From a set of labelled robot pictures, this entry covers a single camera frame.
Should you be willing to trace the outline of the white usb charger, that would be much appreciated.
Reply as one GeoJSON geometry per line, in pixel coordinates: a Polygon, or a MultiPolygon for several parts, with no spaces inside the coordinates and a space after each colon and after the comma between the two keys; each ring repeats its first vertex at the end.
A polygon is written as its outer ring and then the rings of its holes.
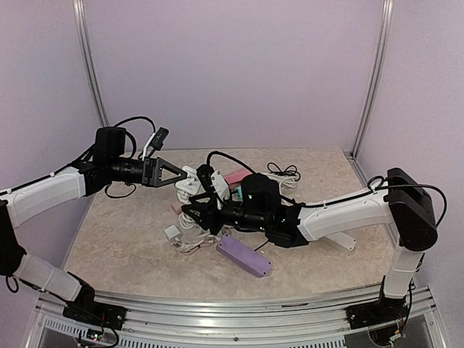
{"type": "Polygon", "coordinates": [[[167,227],[164,230],[164,235],[167,238],[167,240],[173,245],[181,243],[181,232],[179,231],[176,225],[171,225],[167,227]]]}

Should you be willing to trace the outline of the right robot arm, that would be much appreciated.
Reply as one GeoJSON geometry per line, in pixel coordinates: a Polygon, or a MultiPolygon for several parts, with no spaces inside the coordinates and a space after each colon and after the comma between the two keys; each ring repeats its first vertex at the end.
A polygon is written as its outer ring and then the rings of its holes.
{"type": "Polygon", "coordinates": [[[382,280],[371,316],[385,322],[399,309],[423,255],[438,240],[434,206],[428,186],[416,183],[400,168],[377,177],[349,196],[313,204],[297,203],[281,195],[278,182],[262,173],[241,181],[242,199],[221,197],[218,173],[199,168],[205,192],[193,196],[182,211],[205,231],[216,235],[224,226],[237,231],[262,232],[277,247],[294,248],[348,230],[370,225],[395,225],[399,241],[382,280]]]}

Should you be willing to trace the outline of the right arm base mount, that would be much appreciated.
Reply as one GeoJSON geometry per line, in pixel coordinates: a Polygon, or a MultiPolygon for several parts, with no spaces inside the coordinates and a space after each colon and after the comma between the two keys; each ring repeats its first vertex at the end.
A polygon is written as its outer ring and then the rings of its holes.
{"type": "Polygon", "coordinates": [[[347,320],[352,330],[405,319],[409,310],[403,299],[377,299],[373,302],[355,304],[346,309],[347,320]]]}

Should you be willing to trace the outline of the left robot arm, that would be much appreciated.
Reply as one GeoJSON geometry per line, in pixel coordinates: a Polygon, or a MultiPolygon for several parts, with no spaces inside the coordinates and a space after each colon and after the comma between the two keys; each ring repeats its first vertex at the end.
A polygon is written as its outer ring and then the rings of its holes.
{"type": "Polygon", "coordinates": [[[95,291],[79,277],[66,273],[26,252],[15,231],[23,223],[66,202],[91,196],[114,182],[159,188],[187,177],[184,170],[144,153],[124,157],[129,134],[122,127],[97,130],[94,144],[62,169],[1,193],[1,275],[14,278],[72,305],[92,323],[102,314],[95,291]]]}

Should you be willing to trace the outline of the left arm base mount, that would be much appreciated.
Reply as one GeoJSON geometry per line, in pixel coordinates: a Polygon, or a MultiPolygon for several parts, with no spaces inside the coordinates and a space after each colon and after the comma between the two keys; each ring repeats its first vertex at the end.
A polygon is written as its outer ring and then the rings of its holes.
{"type": "Polygon", "coordinates": [[[78,304],[77,302],[67,302],[63,309],[63,316],[80,323],[103,328],[120,330],[125,322],[127,309],[103,302],[89,302],[78,304]]]}

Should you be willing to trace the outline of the white multi socket adapter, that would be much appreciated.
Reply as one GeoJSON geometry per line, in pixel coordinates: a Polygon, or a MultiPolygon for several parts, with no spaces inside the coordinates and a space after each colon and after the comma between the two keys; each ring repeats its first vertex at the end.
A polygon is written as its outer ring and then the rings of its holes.
{"type": "Polygon", "coordinates": [[[184,165],[182,170],[186,172],[187,176],[175,184],[176,194],[180,201],[182,199],[188,199],[190,196],[197,195],[202,186],[195,169],[184,165]]]}

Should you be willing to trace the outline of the pink plug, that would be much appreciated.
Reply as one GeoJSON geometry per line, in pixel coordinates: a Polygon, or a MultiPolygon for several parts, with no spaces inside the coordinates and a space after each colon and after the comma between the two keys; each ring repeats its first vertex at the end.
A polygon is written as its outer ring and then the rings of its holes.
{"type": "Polygon", "coordinates": [[[174,203],[172,203],[170,206],[171,206],[172,211],[173,211],[175,214],[179,215],[179,214],[182,213],[182,204],[181,204],[181,203],[179,203],[179,202],[174,202],[174,203]]]}

